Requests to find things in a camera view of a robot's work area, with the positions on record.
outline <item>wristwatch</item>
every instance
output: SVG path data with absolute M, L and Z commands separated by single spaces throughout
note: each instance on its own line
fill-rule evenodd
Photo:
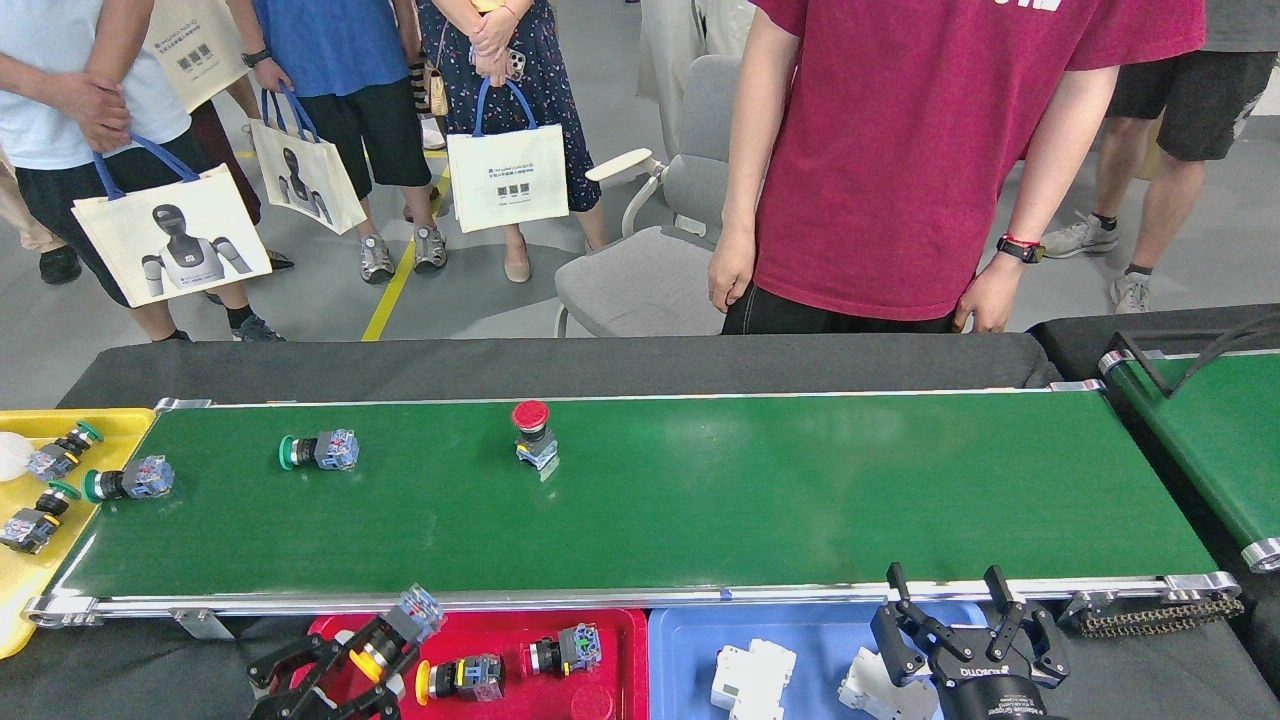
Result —
M 244 64 L 248 65 L 250 68 L 252 68 L 253 65 L 261 63 L 262 60 L 265 60 L 265 59 L 268 59 L 270 56 L 271 56 L 271 51 L 268 50 L 266 47 L 264 47 L 264 49 L 259 50 L 257 53 L 241 54 L 241 60 L 244 60 Z
M 996 241 L 996 252 L 1007 252 L 1028 265 L 1041 261 L 1044 256 L 1044 246 L 1038 242 L 1023 242 L 1014 236 L 1005 233 Z

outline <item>chain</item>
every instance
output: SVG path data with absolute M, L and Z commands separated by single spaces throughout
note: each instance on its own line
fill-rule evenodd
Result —
M 1080 618 L 1080 635 L 1085 638 L 1162 635 L 1226 620 L 1242 612 L 1244 603 L 1234 597 L 1139 612 L 1120 612 L 1106 618 L 1098 616 L 1093 610 L 1085 610 Z

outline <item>blue tray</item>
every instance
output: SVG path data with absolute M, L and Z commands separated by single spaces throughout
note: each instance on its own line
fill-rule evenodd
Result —
M 942 623 L 986 625 L 972 602 L 923 602 Z M 654 610 L 649 616 L 650 720 L 724 720 L 710 703 L 716 653 L 763 638 L 796 653 L 782 693 L 787 719 L 869 720 L 836 698 L 858 648 L 877 650 L 870 620 L 879 603 L 740 605 Z M 942 712 L 934 715 L 942 717 Z

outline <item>maroon t-shirt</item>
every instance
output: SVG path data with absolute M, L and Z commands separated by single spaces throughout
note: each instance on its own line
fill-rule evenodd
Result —
M 890 320 L 955 309 L 1064 70 L 1204 42 L 1204 0 L 754 1 L 800 37 L 754 279 Z

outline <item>yellow floor line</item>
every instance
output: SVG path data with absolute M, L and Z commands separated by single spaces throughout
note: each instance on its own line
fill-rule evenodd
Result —
M 435 187 L 440 188 L 440 197 L 431 204 L 433 215 L 440 211 L 440 205 L 449 193 L 448 168 L 444 168 L 444 172 L 436 178 Z M 369 319 L 365 334 L 360 338 L 361 342 L 375 342 L 383 337 L 387 322 L 390 320 L 392 313 L 396 310 L 396 304 L 399 301 L 401 291 L 404 290 L 404 283 L 408 282 L 408 275 L 413 270 L 413 247 L 415 241 L 410 238 L 408 246 L 404 249 L 404 254 L 401 255 L 399 264 L 396 266 L 396 275 L 387 284 L 387 290 L 383 291 L 383 297 L 378 301 L 374 316 Z
M 410 240 L 408 246 L 404 247 L 404 254 L 401 255 L 401 261 L 396 266 L 396 275 L 387 284 L 387 290 L 383 291 L 383 299 L 378 301 L 378 309 L 374 310 L 374 316 L 369 319 L 369 327 L 365 328 L 365 334 L 361 336 L 360 342 L 375 342 L 383 337 L 383 331 L 387 329 L 387 320 L 392 318 L 392 310 L 396 309 L 399 293 L 404 290 L 404 283 L 408 282 L 410 273 L 413 272 L 413 241 Z

